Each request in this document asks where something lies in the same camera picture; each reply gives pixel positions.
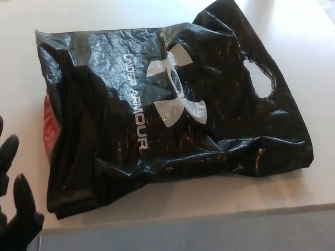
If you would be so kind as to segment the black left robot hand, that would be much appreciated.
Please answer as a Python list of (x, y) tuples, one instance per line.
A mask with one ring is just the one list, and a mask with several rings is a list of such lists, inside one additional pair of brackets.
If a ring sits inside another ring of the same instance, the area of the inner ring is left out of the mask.
[[(1, 196), (7, 194), (9, 177), (7, 172), (16, 156), (19, 146), (17, 135), (10, 135), (1, 145)], [(8, 221), (1, 212), (1, 250), (26, 250), (28, 245), (41, 232), (44, 215), (37, 212), (35, 200), (24, 174), (14, 181), (13, 196), (15, 216)]]

